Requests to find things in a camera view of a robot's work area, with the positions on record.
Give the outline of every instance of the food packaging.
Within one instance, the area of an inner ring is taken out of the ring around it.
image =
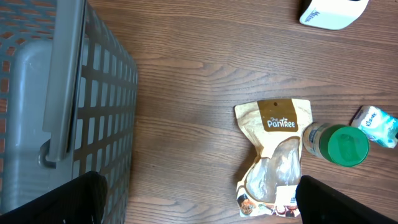
[[[308,100],[262,100],[235,106],[239,128],[257,157],[236,187],[242,217],[300,214],[295,190],[301,178],[303,130],[312,123]]]

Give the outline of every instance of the green bottle cap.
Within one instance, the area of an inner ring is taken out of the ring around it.
[[[342,124],[328,128],[321,135],[319,146],[325,159],[345,167],[362,163],[369,153],[366,135],[358,128]]]

